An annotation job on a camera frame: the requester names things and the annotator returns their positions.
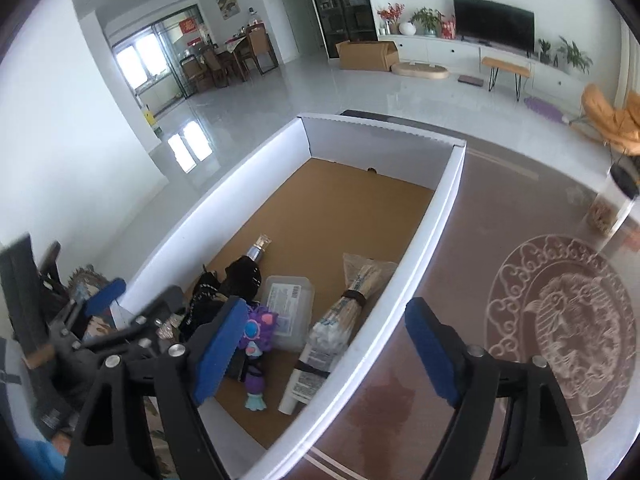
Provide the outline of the brown cardboard box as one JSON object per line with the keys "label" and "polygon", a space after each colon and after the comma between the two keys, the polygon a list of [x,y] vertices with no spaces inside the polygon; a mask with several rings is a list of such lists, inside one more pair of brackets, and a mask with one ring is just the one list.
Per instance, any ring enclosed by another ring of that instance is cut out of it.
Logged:
{"label": "brown cardboard box", "polygon": [[393,41],[343,41],[336,45],[342,70],[389,72],[399,62]]}

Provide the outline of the white tv cabinet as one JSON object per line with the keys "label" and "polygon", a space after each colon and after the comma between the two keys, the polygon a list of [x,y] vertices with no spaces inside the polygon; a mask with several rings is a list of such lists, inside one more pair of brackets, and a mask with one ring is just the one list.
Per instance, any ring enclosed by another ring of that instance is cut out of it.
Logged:
{"label": "white tv cabinet", "polygon": [[522,91],[528,96],[536,96],[566,112],[578,113],[582,109],[585,81],[559,68],[544,65],[536,58],[472,42],[430,36],[388,35],[381,36],[380,40],[393,41],[402,62],[440,65],[451,73],[483,78],[484,81],[488,81],[490,74],[490,67],[483,64],[485,58],[525,67],[529,77],[522,77]]}

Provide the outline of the green plant left of tv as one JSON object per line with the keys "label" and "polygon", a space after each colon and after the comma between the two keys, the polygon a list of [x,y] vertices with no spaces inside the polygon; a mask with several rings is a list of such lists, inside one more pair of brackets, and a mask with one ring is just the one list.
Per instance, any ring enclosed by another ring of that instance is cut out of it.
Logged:
{"label": "green plant left of tv", "polygon": [[442,20],[444,14],[437,9],[431,9],[424,6],[412,14],[411,21],[413,24],[419,24],[423,27],[426,36],[438,37],[442,31]]}

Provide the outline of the clear cylindrical jar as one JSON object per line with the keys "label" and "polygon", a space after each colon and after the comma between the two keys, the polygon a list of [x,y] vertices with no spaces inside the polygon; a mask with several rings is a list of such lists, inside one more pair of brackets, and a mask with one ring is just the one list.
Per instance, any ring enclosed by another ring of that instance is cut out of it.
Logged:
{"label": "clear cylindrical jar", "polygon": [[587,223],[601,235],[613,236],[629,216],[638,197],[637,180],[616,162],[608,170],[604,185],[588,208]]}

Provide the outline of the purple toy wand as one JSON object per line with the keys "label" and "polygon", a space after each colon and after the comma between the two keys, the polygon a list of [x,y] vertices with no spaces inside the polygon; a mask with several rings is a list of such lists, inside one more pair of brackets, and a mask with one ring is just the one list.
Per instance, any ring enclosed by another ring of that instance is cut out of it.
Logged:
{"label": "purple toy wand", "polygon": [[262,361],[272,350],[272,338],[277,328],[277,313],[258,304],[248,309],[248,318],[244,325],[238,349],[242,352],[243,363],[239,381],[246,392],[244,408],[252,412],[265,411],[266,388],[265,372]]}

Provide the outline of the black flat television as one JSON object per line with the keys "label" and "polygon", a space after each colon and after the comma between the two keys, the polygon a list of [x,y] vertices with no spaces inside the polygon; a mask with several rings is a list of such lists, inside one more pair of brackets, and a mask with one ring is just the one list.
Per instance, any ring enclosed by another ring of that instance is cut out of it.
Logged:
{"label": "black flat television", "polygon": [[456,31],[460,38],[501,44],[532,53],[535,50],[535,14],[490,0],[454,0]]}

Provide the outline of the green potted plant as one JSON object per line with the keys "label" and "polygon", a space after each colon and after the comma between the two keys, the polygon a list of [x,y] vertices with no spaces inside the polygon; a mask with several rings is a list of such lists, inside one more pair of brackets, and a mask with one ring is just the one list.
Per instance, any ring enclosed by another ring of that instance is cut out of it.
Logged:
{"label": "green potted plant", "polygon": [[568,41],[563,36],[560,37],[560,43],[558,52],[564,58],[565,64],[582,74],[589,74],[593,62],[588,53],[580,50],[575,41]]}

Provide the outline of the white cardboard box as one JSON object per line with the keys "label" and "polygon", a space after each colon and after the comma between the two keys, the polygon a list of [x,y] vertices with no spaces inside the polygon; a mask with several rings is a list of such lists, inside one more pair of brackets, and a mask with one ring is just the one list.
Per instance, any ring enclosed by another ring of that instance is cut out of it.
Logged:
{"label": "white cardboard box", "polygon": [[320,318],[347,287],[344,255],[396,263],[334,372],[293,417],[278,406],[296,353],[270,354],[264,412],[248,412],[232,385],[204,402],[205,428],[233,477],[284,477],[356,392],[431,261],[458,194],[465,149],[463,140],[432,130],[299,116],[214,185],[128,283],[119,303],[138,314],[165,288],[189,290],[206,266],[226,266],[264,234],[270,245],[262,274],[311,284],[312,316]]}

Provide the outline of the clear plastic floss box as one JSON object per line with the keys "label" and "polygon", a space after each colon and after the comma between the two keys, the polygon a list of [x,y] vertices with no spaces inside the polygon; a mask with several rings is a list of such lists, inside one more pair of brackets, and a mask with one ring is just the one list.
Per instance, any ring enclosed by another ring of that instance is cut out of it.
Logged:
{"label": "clear plastic floss box", "polygon": [[306,346],[314,304],[314,286],[303,276],[271,275],[262,284],[260,302],[277,315],[273,348],[300,353]]}

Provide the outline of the gold capped black bottle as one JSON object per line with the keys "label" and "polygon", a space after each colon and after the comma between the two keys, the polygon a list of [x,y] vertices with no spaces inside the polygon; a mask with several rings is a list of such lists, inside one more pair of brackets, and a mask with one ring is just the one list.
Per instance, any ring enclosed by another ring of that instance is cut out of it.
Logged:
{"label": "gold capped black bottle", "polygon": [[226,276],[221,284],[221,291],[224,295],[240,297],[249,304],[254,301],[260,286],[262,286],[262,272],[260,272],[259,263],[270,244],[271,238],[262,234],[244,255],[226,267],[224,270]]}

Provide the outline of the small wooden stool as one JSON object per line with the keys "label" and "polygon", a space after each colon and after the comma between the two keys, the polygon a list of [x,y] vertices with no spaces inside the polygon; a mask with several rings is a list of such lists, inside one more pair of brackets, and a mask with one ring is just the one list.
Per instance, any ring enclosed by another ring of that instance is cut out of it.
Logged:
{"label": "small wooden stool", "polygon": [[506,62],[503,60],[499,60],[498,58],[490,58],[489,56],[484,56],[480,60],[480,65],[489,68],[489,78],[488,78],[488,87],[487,90],[491,92],[494,90],[498,76],[501,72],[509,73],[514,78],[514,93],[515,99],[520,102],[522,95],[522,87],[523,80],[529,80],[532,76],[532,72],[529,68],[525,66],[521,66],[518,64]]}

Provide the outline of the bundle of wooden sticks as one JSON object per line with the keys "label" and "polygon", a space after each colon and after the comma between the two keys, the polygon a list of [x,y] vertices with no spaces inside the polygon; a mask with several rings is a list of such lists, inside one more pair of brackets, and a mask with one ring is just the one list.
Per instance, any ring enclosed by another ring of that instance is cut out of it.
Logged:
{"label": "bundle of wooden sticks", "polygon": [[397,264],[344,254],[343,269],[345,289],[322,318],[314,323],[307,338],[311,350],[328,358],[336,358],[347,349],[361,315],[371,300],[386,287]]}

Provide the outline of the dark display shelf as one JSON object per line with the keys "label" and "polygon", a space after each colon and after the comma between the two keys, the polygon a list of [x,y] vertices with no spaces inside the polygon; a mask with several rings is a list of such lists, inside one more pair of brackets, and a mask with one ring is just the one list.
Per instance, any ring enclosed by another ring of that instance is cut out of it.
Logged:
{"label": "dark display shelf", "polygon": [[338,58],[337,45],[343,41],[375,41],[370,0],[314,0],[326,53]]}

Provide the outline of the white sunscreen tube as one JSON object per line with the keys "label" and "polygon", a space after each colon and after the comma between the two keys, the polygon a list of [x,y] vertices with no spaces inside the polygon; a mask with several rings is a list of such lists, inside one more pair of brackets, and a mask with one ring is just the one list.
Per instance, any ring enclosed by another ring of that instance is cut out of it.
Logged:
{"label": "white sunscreen tube", "polygon": [[302,360],[298,360],[285,387],[278,410],[292,415],[297,404],[307,405],[329,377],[329,372],[319,370]]}

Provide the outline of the orange lounge chair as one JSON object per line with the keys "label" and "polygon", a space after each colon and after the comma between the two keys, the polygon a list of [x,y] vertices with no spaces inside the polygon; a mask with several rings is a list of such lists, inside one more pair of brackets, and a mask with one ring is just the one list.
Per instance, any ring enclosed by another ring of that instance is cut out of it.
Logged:
{"label": "orange lounge chair", "polygon": [[596,84],[587,84],[582,92],[582,116],[571,120],[570,128],[586,134],[578,124],[597,131],[603,144],[627,156],[639,155],[639,93],[630,90],[625,105],[614,107]]}

